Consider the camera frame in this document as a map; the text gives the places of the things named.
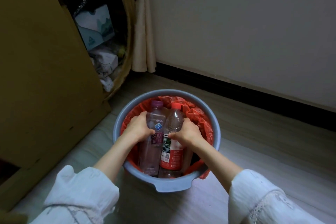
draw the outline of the purple bottle cap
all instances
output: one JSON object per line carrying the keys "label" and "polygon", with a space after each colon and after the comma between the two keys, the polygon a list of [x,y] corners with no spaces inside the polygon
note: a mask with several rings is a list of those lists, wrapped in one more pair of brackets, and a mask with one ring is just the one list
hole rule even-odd
{"label": "purple bottle cap", "polygon": [[155,106],[155,107],[162,107],[163,106],[163,102],[153,100],[150,105],[151,106]]}

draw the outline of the wall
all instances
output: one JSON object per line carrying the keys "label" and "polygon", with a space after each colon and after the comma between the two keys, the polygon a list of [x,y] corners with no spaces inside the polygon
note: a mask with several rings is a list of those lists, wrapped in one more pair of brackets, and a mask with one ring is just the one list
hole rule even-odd
{"label": "wall", "polygon": [[336,0],[150,0],[157,60],[336,108]]}

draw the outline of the bottle cap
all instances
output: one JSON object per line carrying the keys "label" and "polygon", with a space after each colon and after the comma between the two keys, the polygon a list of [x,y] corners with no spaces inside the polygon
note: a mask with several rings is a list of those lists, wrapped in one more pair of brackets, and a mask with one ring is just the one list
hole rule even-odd
{"label": "bottle cap", "polygon": [[171,109],[181,110],[181,104],[180,103],[171,103]]}
{"label": "bottle cap", "polygon": [[155,106],[155,107],[162,107],[163,106],[163,102],[153,100],[150,105],[151,106]]}

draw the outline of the blue diamond logo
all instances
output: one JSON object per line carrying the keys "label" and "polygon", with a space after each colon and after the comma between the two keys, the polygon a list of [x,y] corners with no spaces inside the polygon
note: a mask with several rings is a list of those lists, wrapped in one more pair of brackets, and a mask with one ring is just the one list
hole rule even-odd
{"label": "blue diamond logo", "polygon": [[162,129],[161,123],[156,124],[154,127],[155,127],[156,130]]}

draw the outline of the person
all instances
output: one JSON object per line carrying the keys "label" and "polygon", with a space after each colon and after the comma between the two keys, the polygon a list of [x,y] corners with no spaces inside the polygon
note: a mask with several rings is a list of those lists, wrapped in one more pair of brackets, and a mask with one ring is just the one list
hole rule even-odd
{"label": "person", "polygon": [[[119,198],[113,184],[132,147],[155,133],[146,112],[133,117],[112,148],[78,174],[65,166],[57,175],[43,212],[32,224],[102,224]],[[204,160],[229,194],[229,223],[322,223],[286,197],[282,189],[252,170],[244,170],[216,151],[198,127],[185,118],[182,129],[168,135]]]}

